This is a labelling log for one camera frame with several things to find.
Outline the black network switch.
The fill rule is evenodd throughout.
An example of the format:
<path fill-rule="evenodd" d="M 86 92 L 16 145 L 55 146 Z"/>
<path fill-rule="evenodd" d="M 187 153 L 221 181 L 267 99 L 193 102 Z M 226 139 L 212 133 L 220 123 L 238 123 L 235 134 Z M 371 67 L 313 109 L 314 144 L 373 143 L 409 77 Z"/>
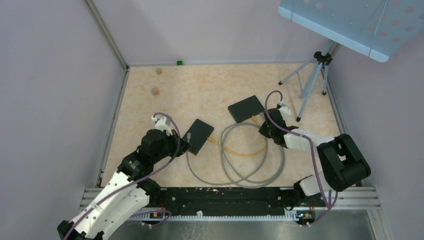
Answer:
<path fill-rule="evenodd" d="M 182 138 L 189 143 L 188 152 L 196 156 L 211 136 L 214 129 L 215 128 L 210 124 L 197 118 Z"/>
<path fill-rule="evenodd" d="M 264 112 L 265 108 L 256 95 L 252 95 L 227 107 L 236 123 L 241 123 Z"/>

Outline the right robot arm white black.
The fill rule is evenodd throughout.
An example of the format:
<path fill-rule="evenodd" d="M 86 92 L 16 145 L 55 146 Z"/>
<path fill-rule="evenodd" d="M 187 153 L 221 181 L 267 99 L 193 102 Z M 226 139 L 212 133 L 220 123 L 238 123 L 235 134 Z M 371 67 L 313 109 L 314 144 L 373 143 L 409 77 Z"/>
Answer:
<path fill-rule="evenodd" d="M 350 135 L 324 136 L 288 126 L 285 118 L 289 115 L 286 106 L 267 110 L 259 133 L 280 147 L 311 155 L 314 174 L 293 185 L 297 205 L 307 206 L 318 193 L 342 192 L 371 175 L 368 162 Z"/>

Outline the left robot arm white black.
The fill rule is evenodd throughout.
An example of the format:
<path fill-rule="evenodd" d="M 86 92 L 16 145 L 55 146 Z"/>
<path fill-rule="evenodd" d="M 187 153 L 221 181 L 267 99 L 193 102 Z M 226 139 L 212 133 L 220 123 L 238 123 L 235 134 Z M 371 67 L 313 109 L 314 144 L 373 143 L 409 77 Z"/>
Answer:
<path fill-rule="evenodd" d="M 94 200 L 73 219 L 59 224 L 60 239 L 108 240 L 136 211 L 156 206 L 161 194 L 148 187 L 151 177 L 159 172 L 155 164 L 165 158 L 173 161 L 188 148 L 178 129 L 148 130 Z"/>

